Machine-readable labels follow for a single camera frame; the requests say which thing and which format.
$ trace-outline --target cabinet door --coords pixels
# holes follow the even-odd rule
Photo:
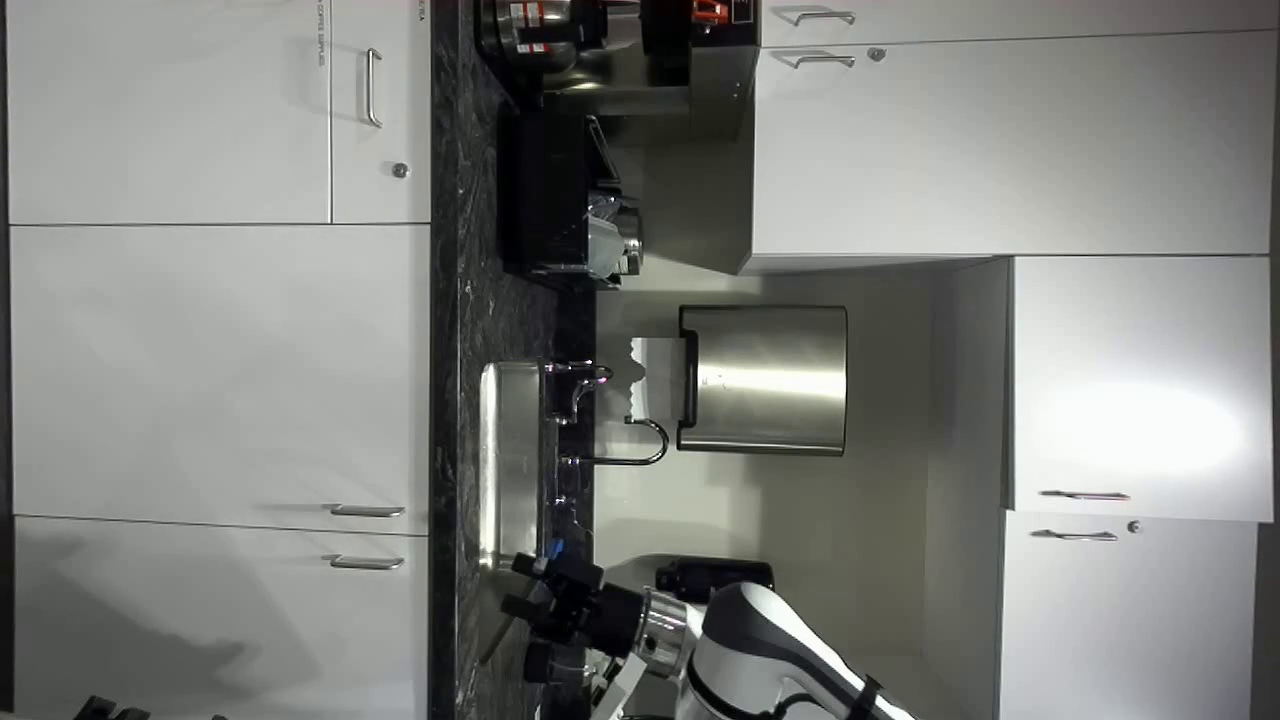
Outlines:
[[[321,0],[7,0],[14,218],[328,218]]]
[[[336,218],[432,216],[427,0],[333,5]]]
[[[1271,517],[1268,260],[1012,265],[1015,509]]]
[[[766,44],[1044,38],[1277,29],[1277,0],[762,0]]]
[[[751,265],[1264,253],[1277,35],[774,47]]]
[[[20,714],[425,720],[425,551],[397,534],[20,518]]]
[[[1009,512],[1005,720],[1247,720],[1247,524]]]
[[[18,512],[425,526],[413,228],[18,230]]]

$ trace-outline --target dark countertop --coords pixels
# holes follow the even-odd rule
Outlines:
[[[592,283],[531,283],[508,276],[497,237],[497,119],[499,82],[489,76],[473,47],[473,5],[437,5],[437,239],[439,239],[439,290],[437,290],[437,379],[444,379],[444,416],[437,427],[437,543],[439,569],[432,583],[447,589],[447,662],[437,668],[432,710],[458,720],[524,720],[552,687],[521,680],[524,629],[518,623],[499,651],[480,662],[499,632],[499,592],[513,583],[477,565],[477,427],[480,427],[480,366],[489,360],[574,360],[592,352],[596,289]],[[588,551],[592,473],[561,475],[568,503],[550,517],[552,534]]]

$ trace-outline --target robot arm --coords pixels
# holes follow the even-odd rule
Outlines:
[[[518,573],[550,583],[550,603],[504,603],[531,635],[623,654],[592,720],[623,720],[646,677],[677,683],[677,720],[911,720],[766,583],[724,589],[701,610],[602,583],[592,565],[521,560]]]

